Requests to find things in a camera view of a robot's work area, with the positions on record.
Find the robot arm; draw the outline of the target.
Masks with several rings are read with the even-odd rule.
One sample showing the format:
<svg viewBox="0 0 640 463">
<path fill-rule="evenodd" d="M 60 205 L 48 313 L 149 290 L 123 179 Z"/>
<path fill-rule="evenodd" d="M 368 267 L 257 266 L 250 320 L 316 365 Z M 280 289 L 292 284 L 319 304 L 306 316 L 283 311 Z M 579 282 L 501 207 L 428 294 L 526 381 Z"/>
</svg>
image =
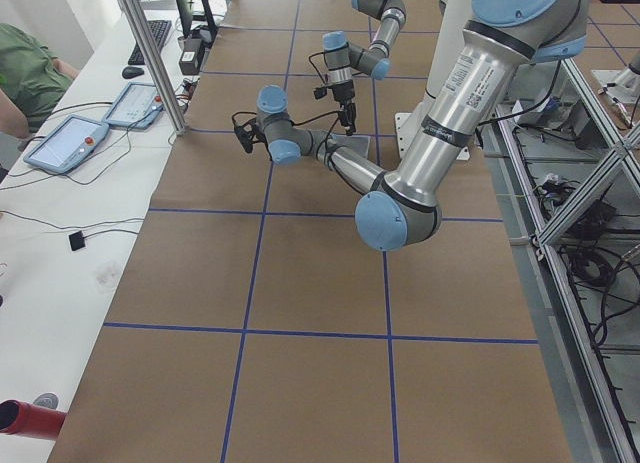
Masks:
<svg viewBox="0 0 640 463">
<path fill-rule="evenodd" d="M 580 53 L 590 0 L 446 0 L 439 45 L 455 51 L 435 96 L 416 109 L 416 132 L 398 167 L 385 171 L 328 131 L 298 128 L 278 86 L 257 97 L 256 125 L 273 162 L 321 160 L 360 195 L 355 221 L 380 251 L 424 241 L 439 228 L 436 192 L 475 130 L 528 63 Z"/>
<path fill-rule="evenodd" d="M 406 7 L 403 0 L 351 0 L 352 7 L 379 22 L 371 42 L 361 46 L 342 31 L 323 35 L 322 57 L 326 75 L 323 85 L 314 91 L 317 99 L 331 93 L 339 105 L 338 121 L 347 135 L 356 131 L 357 110 L 353 76 L 362 73 L 373 80 L 382 80 L 391 67 L 391 49 L 403 29 Z"/>
</svg>

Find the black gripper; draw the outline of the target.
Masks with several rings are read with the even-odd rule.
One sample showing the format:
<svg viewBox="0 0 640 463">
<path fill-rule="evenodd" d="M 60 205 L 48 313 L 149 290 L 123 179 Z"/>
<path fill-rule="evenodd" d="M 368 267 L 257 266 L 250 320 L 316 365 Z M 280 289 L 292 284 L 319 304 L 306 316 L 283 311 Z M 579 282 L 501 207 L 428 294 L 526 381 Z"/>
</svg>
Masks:
<svg viewBox="0 0 640 463">
<path fill-rule="evenodd" d="M 355 98 L 355 87 L 352 80 L 332 83 L 330 90 L 333 99 L 340 105 L 338 117 L 340 124 L 345 128 L 347 135 L 353 135 L 356 131 L 357 110 L 352 100 Z"/>
</svg>

